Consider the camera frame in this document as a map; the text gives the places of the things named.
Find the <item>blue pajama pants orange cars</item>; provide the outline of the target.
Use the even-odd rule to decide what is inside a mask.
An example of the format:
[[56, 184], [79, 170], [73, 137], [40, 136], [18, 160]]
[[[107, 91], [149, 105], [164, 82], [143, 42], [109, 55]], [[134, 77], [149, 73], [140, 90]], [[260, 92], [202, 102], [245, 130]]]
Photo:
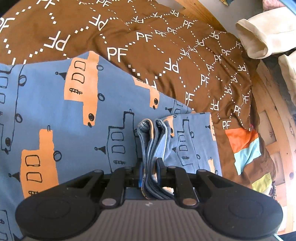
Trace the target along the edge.
[[1, 65], [1, 240], [20, 240], [25, 198], [146, 157], [221, 175], [211, 114], [193, 111], [90, 51]]

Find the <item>brown PF patterned duvet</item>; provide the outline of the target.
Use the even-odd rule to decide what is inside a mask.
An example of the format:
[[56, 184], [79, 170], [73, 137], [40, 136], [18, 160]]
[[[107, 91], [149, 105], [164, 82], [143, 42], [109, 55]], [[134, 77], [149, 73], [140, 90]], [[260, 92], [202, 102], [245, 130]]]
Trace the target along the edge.
[[251, 80], [257, 61], [240, 41], [157, 1], [1, 1], [1, 63], [63, 60], [94, 51], [196, 112], [210, 112], [222, 173], [265, 192], [275, 165], [258, 134]]

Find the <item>white hanging garment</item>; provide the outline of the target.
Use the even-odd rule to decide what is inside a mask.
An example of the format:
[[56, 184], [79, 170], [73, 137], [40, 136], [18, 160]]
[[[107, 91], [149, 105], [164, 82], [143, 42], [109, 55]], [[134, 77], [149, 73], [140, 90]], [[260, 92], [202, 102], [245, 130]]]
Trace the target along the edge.
[[295, 14], [286, 6], [264, 11], [235, 24], [239, 39], [252, 59], [264, 59], [274, 54], [291, 100], [295, 103]]

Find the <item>wooden bed frame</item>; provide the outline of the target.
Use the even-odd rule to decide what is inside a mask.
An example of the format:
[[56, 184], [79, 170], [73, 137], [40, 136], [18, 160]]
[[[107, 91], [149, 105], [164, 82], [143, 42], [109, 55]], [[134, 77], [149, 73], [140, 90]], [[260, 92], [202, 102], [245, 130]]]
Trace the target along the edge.
[[[225, 11], [226, 6], [214, 6], [217, 1], [176, 1], [182, 7], [180, 11], [189, 18], [201, 20], [210, 24], [216, 30], [225, 30], [226, 17], [230, 12], [218, 16], [218, 11]], [[250, 17], [247, 7], [242, 12], [250, 17], [251, 21], [263, 21], [262, 32], [267, 30], [283, 32], [285, 25], [295, 32], [295, 14], [288, 7], [275, 8], [274, 1], [263, 1], [264, 12]], [[285, 54], [272, 49], [270, 56], [261, 60], [257, 67], [257, 75], [253, 78], [253, 92], [257, 110], [261, 116], [259, 132], [263, 135], [266, 148], [275, 161], [278, 171], [276, 179], [276, 200], [280, 202], [284, 211], [284, 220], [279, 234], [295, 231], [295, 81], [291, 83], [288, 77], [288, 63], [290, 48]]]

